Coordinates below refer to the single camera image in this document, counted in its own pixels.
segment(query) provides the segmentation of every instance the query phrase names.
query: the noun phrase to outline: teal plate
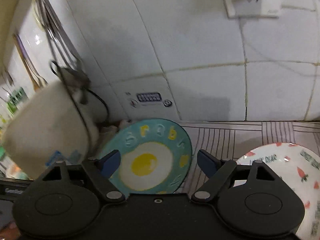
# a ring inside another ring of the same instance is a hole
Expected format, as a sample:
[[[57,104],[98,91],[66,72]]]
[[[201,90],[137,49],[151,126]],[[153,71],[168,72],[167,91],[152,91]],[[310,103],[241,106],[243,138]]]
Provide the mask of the teal plate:
[[[110,181],[124,195],[175,192],[188,173],[192,147],[186,131],[165,119],[146,119],[121,130],[99,154],[119,150]]]

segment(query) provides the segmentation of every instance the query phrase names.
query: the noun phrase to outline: white plate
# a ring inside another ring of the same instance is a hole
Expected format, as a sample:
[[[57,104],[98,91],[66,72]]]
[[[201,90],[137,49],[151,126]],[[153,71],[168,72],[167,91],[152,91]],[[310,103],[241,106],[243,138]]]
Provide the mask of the white plate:
[[[274,143],[253,149],[237,160],[251,165],[265,162],[299,196],[305,206],[304,219],[296,233],[302,240],[320,237],[320,157],[292,143]]]

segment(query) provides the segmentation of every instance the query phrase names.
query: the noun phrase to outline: black cable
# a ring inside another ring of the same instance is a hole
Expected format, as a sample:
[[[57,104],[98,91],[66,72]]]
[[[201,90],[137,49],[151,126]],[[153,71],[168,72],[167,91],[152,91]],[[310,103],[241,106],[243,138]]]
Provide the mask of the black cable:
[[[88,91],[90,94],[94,95],[94,96],[104,105],[104,107],[106,108],[107,117],[106,117],[106,119],[105,119],[103,122],[101,122],[101,123],[99,123],[99,124],[100,124],[100,125],[107,124],[107,123],[108,123],[108,120],[109,120],[109,115],[110,115],[108,105],[107,105],[107,104],[105,103],[105,101],[104,101],[101,97],[99,97],[95,92],[93,92],[93,91],[91,91],[90,89],[87,89],[87,88],[85,88],[85,90]]]
[[[58,74],[52,68],[51,64],[50,64],[50,69],[53,72],[53,74],[58,76]],[[107,112],[107,117],[105,118],[105,120],[103,122],[98,123],[98,125],[105,126],[108,123],[108,120],[109,120],[109,117],[110,117],[110,111],[109,111],[109,107],[108,107],[107,103],[101,97],[99,97],[95,92],[93,92],[92,90],[90,90],[88,88],[85,88],[85,90],[88,91],[93,96],[95,96],[104,105],[104,107],[106,109],[106,112]]]
[[[92,149],[92,145],[91,145],[92,142],[91,142],[91,134],[90,134],[89,128],[88,128],[88,126],[87,126],[87,123],[85,122],[84,117],[83,117],[83,115],[81,114],[81,111],[80,111],[80,109],[78,108],[77,103],[76,103],[75,100],[73,99],[72,94],[71,94],[70,90],[68,89],[68,86],[67,86],[67,84],[66,84],[66,80],[64,79],[64,76],[63,76],[63,73],[62,73],[62,71],[61,71],[60,66],[58,65],[58,63],[57,63],[56,61],[52,61],[52,63],[55,64],[55,66],[57,67],[57,72],[58,72],[58,73],[60,74],[60,76],[61,76],[62,84],[63,84],[64,88],[66,89],[66,91],[67,91],[67,93],[68,93],[68,95],[69,95],[69,97],[70,97],[70,100],[73,102],[73,105],[75,106],[75,108],[76,108],[76,110],[77,110],[77,112],[78,112],[78,114],[79,114],[79,116],[80,116],[80,118],[81,118],[81,121],[82,121],[82,123],[83,123],[83,125],[84,125],[84,127],[85,127],[85,130],[86,130],[86,133],[87,133],[87,137],[88,137],[88,150],[87,150],[86,156],[90,156],[90,154],[91,154],[91,149]]]

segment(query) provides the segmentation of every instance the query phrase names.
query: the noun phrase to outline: screw hole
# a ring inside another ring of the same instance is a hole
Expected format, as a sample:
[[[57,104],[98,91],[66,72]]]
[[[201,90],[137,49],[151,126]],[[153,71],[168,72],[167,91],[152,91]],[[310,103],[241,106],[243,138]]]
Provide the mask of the screw hole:
[[[154,201],[155,201],[155,203],[162,203],[163,200],[162,200],[162,198],[156,198]]]

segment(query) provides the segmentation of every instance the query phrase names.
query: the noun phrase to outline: blue clip tab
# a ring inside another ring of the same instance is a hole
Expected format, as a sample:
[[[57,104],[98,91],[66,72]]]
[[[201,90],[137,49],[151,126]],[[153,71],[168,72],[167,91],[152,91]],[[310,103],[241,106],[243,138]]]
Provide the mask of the blue clip tab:
[[[121,154],[118,150],[113,150],[111,153],[98,160],[97,168],[105,178],[110,178],[111,175],[119,168],[121,164]]]
[[[197,163],[208,178],[211,178],[218,171],[218,168],[220,168],[217,167],[219,160],[205,150],[198,151]]]

